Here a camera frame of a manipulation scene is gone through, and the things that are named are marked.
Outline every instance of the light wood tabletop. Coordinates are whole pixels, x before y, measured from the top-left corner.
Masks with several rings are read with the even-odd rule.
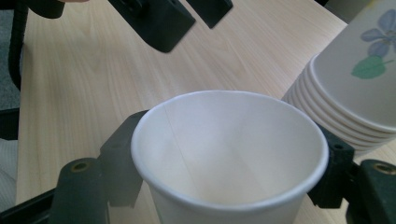
[[[17,202],[56,186],[63,166],[99,155],[133,113],[191,91],[280,99],[310,58],[346,26],[314,0],[233,0],[210,30],[197,20],[172,52],[148,46],[106,0],[66,4],[58,20],[29,14],[23,48]],[[396,162],[393,141],[359,160]],[[295,223],[346,223],[306,197]],[[148,186],[113,223],[159,223]]]

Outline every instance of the stack of paper cups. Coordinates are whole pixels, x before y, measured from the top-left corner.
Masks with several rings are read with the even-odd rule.
[[[358,154],[396,136],[396,4],[372,1],[315,56],[283,100]]]

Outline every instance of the cup rim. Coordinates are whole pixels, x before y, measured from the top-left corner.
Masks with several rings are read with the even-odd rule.
[[[373,147],[382,146],[385,142],[390,141],[392,138],[385,138],[385,137],[376,137],[372,136],[364,131],[354,130],[351,129],[347,124],[341,125],[339,120],[333,117],[333,114],[330,114],[327,110],[320,107],[317,102],[312,97],[312,94],[309,94],[304,82],[298,83],[302,84],[301,88],[297,88],[297,92],[302,97],[300,98],[304,108],[311,110],[311,113],[315,114],[318,119],[322,120],[322,122],[327,123],[329,126],[334,127],[339,133],[342,135],[349,136],[352,141],[356,144],[360,145],[367,145]]]
[[[364,117],[364,115],[360,114],[358,111],[351,110],[348,107],[344,107],[342,103],[339,102],[336,98],[332,97],[331,93],[328,89],[326,89],[323,84],[320,82],[319,76],[317,76],[315,60],[319,54],[314,55],[311,60],[307,64],[308,72],[307,74],[310,76],[310,80],[317,87],[317,91],[320,95],[333,107],[337,108],[341,113],[350,119],[355,120],[361,125],[370,127],[374,130],[378,130],[384,133],[396,133],[396,126],[388,125],[386,123],[376,122],[370,120],[370,118]]]
[[[311,98],[314,102],[319,107],[323,107],[322,109],[327,111],[327,113],[331,113],[335,119],[340,120],[340,122],[345,123],[347,127],[349,127],[352,130],[359,130],[361,133],[365,133],[367,135],[370,135],[374,138],[378,139],[388,139],[388,138],[393,138],[396,136],[396,133],[387,133],[383,132],[380,130],[376,130],[371,128],[370,126],[365,126],[363,123],[359,123],[354,119],[351,119],[349,116],[345,115],[343,112],[339,111],[338,108],[332,106],[327,102],[325,98],[321,96],[322,93],[320,93],[317,90],[317,87],[315,84],[313,84],[310,76],[308,74],[304,74],[304,85],[305,85],[305,90],[310,91]]]
[[[217,92],[236,92],[236,93],[260,96],[266,99],[277,101],[280,104],[284,105],[285,107],[298,113],[299,116],[303,117],[303,119],[305,119],[306,122],[308,122],[312,126],[312,128],[317,131],[318,137],[320,138],[321,147],[318,149],[320,150],[320,156],[315,169],[307,176],[307,178],[305,178],[297,186],[294,186],[293,188],[288,189],[285,192],[281,192],[269,198],[252,203],[240,203],[240,204],[210,203],[204,200],[196,199],[191,196],[179,193],[176,190],[164,185],[158,178],[155,177],[155,175],[152,172],[149,171],[148,167],[142,162],[142,160],[140,160],[140,153],[136,149],[137,146],[136,146],[136,141],[134,139],[138,138],[139,130],[142,128],[143,123],[145,122],[146,119],[148,119],[149,115],[155,111],[156,108],[160,108],[163,105],[178,100],[180,97],[187,97],[192,94],[201,94],[206,92],[216,92],[216,91],[194,91],[171,98],[167,101],[164,101],[154,106],[151,110],[149,110],[145,114],[145,116],[143,116],[143,118],[137,124],[132,137],[131,155],[134,161],[134,165],[138,170],[139,174],[141,174],[143,179],[148,183],[148,185],[151,188],[154,188],[155,190],[159,191],[162,196],[166,196],[168,199],[171,199],[174,202],[188,204],[189,206],[193,207],[196,210],[204,211],[206,213],[214,213],[214,214],[240,215],[250,212],[254,213],[258,210],[263,210],[263,209],[272,209],[281,206],[286,202],[291,202],[299,197],[303,197],[309,190],[311,190],[319,182],[319,180],[321,179],[327,168],[327,164],[329,160],[329,150],[328,150],[327,140],[323,132],[320,130],[318,125],[311,118],[309,118],[305,113],[295,108],[294,106],[289,105],[283,101],[277,100],[270,96],[266,96],[255,92],[248,92],[248,91],[217,91]]]

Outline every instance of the paper cup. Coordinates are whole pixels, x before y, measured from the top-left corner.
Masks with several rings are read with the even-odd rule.
[[[312,67],[315,59],[316,56],[311,59],[307,67]],[[331,103],[328,103],[330,99],[326,98],[325,93],[319,88],[318,84],[315,83],[315,76],[316,74],[314,74],[314,71],[312,71],[312,69],[306,69],[306,73],[304,74],[304,84],[306,86],[306,89],[310,92],[311,97],[314,99],[314,101],[316,101],[323,110],[326,110],[329,114],[332,114],[332,116],[334,116],[340,124],[344,124],[346,127],[350,127],[353,130],[366,133],[368,135],[371,135],[372,137],[385,139],[394,138],[396,136],[396,133],[381,132],[379,130],[375,130],[368,126],[365,126],[364,124],[359,123],[354,119],[351,119],[344,112],[332,106]]]
[[[395,24],[395,1],[372,1],[312,66],[333,107],[386,133],[396,133]]]
[[[290,224],[326,169],[328,147],[291,105],[199,91],[152,108],[132,155],[162,224]]]

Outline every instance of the black chair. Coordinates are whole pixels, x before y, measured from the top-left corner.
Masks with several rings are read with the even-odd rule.
[[[0,2],[0,10],[14,10],[14,19],[8,54],[8,71],[14,85],[20,90],[20,59],[21,48],[23,45],[24,27],[26,26],[27,19],[27,8],[25,8],[23,4],[19,4],[18,1],[19,0],[2,0]],[[19,120],[19,108],[0,111],[0,138],[6,140],[17,140]]]
[[[18,90],[21,90],[20,62],[28,7],[23,3],[23,0],[2,0],[0,2],[0,9],[14,10],[8,52],[8,71],[14,85]]]

